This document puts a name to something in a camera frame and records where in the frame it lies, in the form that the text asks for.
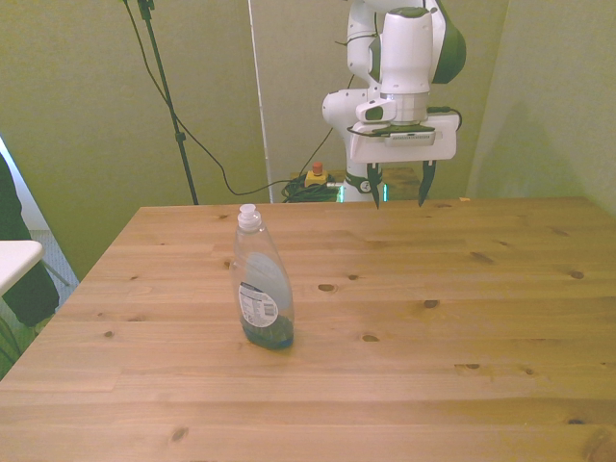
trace light stand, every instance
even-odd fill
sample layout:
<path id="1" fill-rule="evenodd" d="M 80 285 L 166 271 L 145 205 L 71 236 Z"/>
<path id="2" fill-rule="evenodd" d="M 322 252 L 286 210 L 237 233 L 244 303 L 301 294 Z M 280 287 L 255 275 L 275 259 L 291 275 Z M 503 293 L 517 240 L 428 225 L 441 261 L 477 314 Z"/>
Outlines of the light stand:
<path id="1" fill-rule="evenodd" d="M 186 157 L 186 149 L 184 148 L 184 141 L 186 135 L 180 131 L 177 123 L 177 115 L 173 110 L 173 103 L 171 102 L 171 94 L 169 93 L 169 87 L 167 85 L 167 79 L 165 78 L 165 71 L 163 70 L 163 62 L 161 61 L 161 55 L 158 52 L 158 46 L 156 45 L 156 39 L 154 38 L 154 31 L 152 30 L 152 15 L 150 10 L 154 10 L 154 0 L 137 0 L 139 9 L 141 11 L 141 18 L 145 21 L 147 32 L 150 35 L 150 41 L 152 42 L 152 49 L 154 50 L 154 56 L 156 57 L 156 64 L 158 65 L 158 71 L 161 74 L 161 80 L 163 81 L 163 89 L 165 90 L 165 98 L 169 107 L 169 113 L 171 114 L 171 120 L 173 121 L 173 128 L 175 129 L 175 140 L 180 148 L 180 154 L 182 156 L 182 163 L 184 164 L 184 171 L 186 172 L 186 179 L 189 182 L 189 188 L 191 189 L 192 203 L 199 205 L 196 198 L 196 191 L 194 190 L 193 176 L 191 175 L 191 167 L 189 166 L 188 158 Z"/>

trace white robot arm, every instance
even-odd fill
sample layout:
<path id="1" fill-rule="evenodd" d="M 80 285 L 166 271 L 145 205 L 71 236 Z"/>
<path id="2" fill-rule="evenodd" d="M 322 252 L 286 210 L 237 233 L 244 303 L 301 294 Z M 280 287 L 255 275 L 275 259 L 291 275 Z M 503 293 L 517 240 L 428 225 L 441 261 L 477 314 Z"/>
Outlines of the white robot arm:
<path id="1" fill-rule="evenodd" d="M 379 35 L 376 23 L 383 14 Z M 464 39 L 439 0 L 353 2 L 347 65 L 368 87 L 330 93 L 323 102 L 323 117 L 346 145 L 347 200 L 374 198 L 378 205 L 378 164 L 429 161 L 432 166 L 454 156 L 459 115 L 429 114 L 447 108 L 430 111 L 428 96 L 430 84 L 449 82 L 465 58 Z"/>

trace wooden table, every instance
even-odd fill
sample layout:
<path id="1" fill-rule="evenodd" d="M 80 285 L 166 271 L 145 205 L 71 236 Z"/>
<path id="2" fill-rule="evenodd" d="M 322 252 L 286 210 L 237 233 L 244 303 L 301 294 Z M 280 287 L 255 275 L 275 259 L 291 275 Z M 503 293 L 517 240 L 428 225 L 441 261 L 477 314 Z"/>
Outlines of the wooden table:
<path id="1" fill-rule="evenodd" d="M 616 460 L 616 221 L 585 199 L 259 207 L 295 344 L 241 330 L 237 206 L 143 208 L 0 383 L 0 460 Z"/>

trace plastic bottle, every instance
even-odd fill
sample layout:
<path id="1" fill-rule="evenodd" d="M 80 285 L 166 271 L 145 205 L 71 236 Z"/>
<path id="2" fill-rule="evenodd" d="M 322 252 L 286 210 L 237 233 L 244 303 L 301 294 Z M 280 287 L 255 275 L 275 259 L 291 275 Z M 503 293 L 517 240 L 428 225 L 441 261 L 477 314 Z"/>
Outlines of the plastic bottle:
<path id="1" fill-rule="evenodd" d="M 290 346 L 295 312 L 289 276 L 253 204 L 240 207 L 234 250 L 230 270 L 244 334 L 260 347 Z"/>

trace black cable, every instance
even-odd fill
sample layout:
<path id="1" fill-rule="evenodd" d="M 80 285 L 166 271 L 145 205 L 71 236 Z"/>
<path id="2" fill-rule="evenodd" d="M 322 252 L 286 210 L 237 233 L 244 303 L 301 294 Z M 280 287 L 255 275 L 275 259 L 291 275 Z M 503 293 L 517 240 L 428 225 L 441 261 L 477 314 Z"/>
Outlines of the black cable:
<path id="1" fill-rule="evenodd" d="M 338 188 L 330 188 L 327 184 L 312 185 L 304 188 L 306 175 L 298 176 L 293 182 L 289 183 L 282 190 L 282 196 L 285 198 L 283 203 L 287 202 L 325 202 L 338 196 Z M 327 175 L 327 182 L 333 183 L 336 179 L 332 175 Z"/>
<path id="2" fill-rule="evenodd" d="M 139 43 L 139 48 L 141 51 L 141 56 L 143 57 L 143 63 L 145 64 L 145 69 L 147 70 L 148 75 L 150 76 L 150 79 L 152 80 L 152 82 L 154 83 L 154 86 L 156 87 L 156 90 L 158 90 L 158 93 L 161 95 L 161 97 L 163 98 L 163 100 L 165 101 L 165 103 L 167 104 L 167 106 L 169 106 L 168 102 L 167 102 L 167 98 L 165 97 L 165 94 L 163 93 L 163 91 L 161 90 L 161 87 L 159 86 L 158 82 L 156 81 L 156 78 L 154 77 L 154 74 L 152 74 L 152 71 L 150 69 L 150 66 L 147 62 L 147 57 L 145 56 L 145 50 L 143 48 L 143 42 L 141 41 L 141 36 L 139 33 L 139 29 L 137 28 L 137 23 L 135 22 L 135 18 L 133 17 L 133 13 L 131 12 L 130 7 L 128 6 L 128 0 L 123 0 L 124 2 L 124 6 L 126 7 L 126 11 L 128 12 L 128 15 L 131 19 L 131 23 L 133 24 L 133 30 L 135 31 L 135 35 L 137 36 L 137 42 Z M 348 86 L 347 88 L 349 89 L 352 82 L 353 82 L 353 77 L 351 76 L 350 81 L 348 82 Z M 258 193 L 259 191 L 265 190 L 267 188 L 269 188 L 270 186 L 273 185 L 277 185 L 280 183 L 287 183 L 290 184 L 292 182 L 295 182 L 297 180 L 297 178 L 292 179 L 292 180 L 278 180 L 278 181 L 274 181 L 272 183 L 269 183 L 268 185 L 265 185 L 261 188 L 258 188 L 256 190 L 253 191 L 248 191 L 248 192 L 235 192 L 233 191 L 233 188 L 231 188 L 231 185 L 229 185 L 229 182 L 227 180 L 227 175 L 226 175 L 226 171 L 224 169 L 224 167 L 222 166 L 222 164 L 218 161 L 218 159 L 214 156 L 214 154 L 212 154 L 210 152 L 210 150 L 205 147 L 192 133 L 191 131 L 186 127 L 186 125 L 184 125 L 184 123 L 182 122 L 182 120 L 180 119 L 180 117 L 177 115 L 177 113 L 175 113 L 175 118 L 177 119 L 177 122 L 179 123 L 179 125 L 186 131 L 186 133 L 188 134 L 189 137 L 191 137 L 191 139 L 196 142 L 196 144 L 203 149 L 208 156 L 210 156 L 210 158 L 216 163 L 216 165 L 218 166 L 218 168 L 220 168 L 220 171 L 222 173 L 222 179 L 224 180 L 224 184 L 226 185 L 227 190 L 229 190 L 232 194 L 234 195 L 249 195 L 249 194 L 254 194 L 254 193 Z M 306 169 L 306 167 L 308 166 L 308 164 L 310 164 L 310 161 L 312 161 L 312 159 L 315 157 L 315 155 L 317 154 L 317 152 L 319 152 L 319 149 L 321 149 L 321 147 L 325 144 L 325 142 L 327 141 L 327 139 L 329 138 L 329 135 L 331 135 L 331 132 L 333 131 L 333 128 L 329 129 L 329 131 L 327 132 L 327 135 L 325 135 L 325 138 L 323 138 L 323 141 L 321 141 L 321 144 L 319 144 L 319 146 L 317 147 L 317 149 L 315 149 L 315 151 L 312 153 L 312 155 L 310 156 L 310 158 L 308 159 L 308 161 L 306 162 L 306 164 L 304 164 L 304 167 L 301 168 L 301 171 L 299 173 L 299 176 L 301 176 L 301 174 L 303 173 L 304 169 Z"/>

